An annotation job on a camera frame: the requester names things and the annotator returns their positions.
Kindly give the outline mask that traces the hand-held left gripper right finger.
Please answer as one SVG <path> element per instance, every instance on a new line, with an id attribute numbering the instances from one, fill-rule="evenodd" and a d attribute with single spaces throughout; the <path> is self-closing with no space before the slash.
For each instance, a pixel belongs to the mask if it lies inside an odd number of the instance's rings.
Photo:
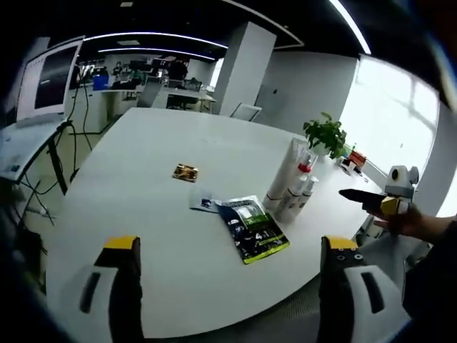
<path id="1" fill-rule="evenodd" d="M 410 322 L 400 289 L 350 239 L 321 238 L 320 275 L 318 342 L 391 342 Z"/>

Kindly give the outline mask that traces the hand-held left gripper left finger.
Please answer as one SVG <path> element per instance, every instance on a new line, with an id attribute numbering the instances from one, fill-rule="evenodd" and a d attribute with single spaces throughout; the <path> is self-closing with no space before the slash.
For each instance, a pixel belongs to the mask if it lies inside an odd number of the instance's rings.
<path id="1" fill-rule="evenodd" d="M 76 342 L 143 342 L 141 243 L 112 237 L 95 262 L 74 275 Z"/>

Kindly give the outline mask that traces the person's right hand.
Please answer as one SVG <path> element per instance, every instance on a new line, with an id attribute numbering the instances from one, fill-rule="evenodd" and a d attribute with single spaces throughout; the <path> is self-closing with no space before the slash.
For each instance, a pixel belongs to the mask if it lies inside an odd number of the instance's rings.
<path id="1" fill-rule="evenodd" d="M 410 207 L 403 214 L 377 214 L 373 223 L 392 234 L 401 234 L 422 240 L 432 239 L 435 236 L 429 221 L 415 206 Z"/>

